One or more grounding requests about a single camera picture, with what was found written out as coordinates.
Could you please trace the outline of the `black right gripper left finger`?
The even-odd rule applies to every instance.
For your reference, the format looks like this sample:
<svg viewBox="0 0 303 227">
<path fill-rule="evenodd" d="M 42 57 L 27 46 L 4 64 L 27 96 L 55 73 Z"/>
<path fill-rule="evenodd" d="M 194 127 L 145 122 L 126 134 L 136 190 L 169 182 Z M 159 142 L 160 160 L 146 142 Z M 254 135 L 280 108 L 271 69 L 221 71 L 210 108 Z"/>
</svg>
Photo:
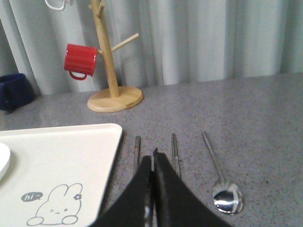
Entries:
<svg viewBox="0 0 303 227">
<path fill-rule="evenodd" d="M 151 156 L 144 156 L 133 176 L 114 204 L 102 214 L 92 227 L 143 227 L 144 192 L 152 162 Z"/>
</svg>

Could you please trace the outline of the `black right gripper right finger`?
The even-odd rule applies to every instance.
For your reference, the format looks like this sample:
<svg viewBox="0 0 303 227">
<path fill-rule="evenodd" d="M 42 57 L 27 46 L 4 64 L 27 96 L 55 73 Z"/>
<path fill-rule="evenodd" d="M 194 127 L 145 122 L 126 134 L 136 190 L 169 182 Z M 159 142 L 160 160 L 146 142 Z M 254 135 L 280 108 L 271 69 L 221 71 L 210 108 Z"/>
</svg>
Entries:
<svg viewBox="0 0 303 227">
<path fill-rule="evenodd" d="M 164 153 L 154 152 L 156 217 L 159 227 L 229 227 L 187 188 Z"/>
</svg>

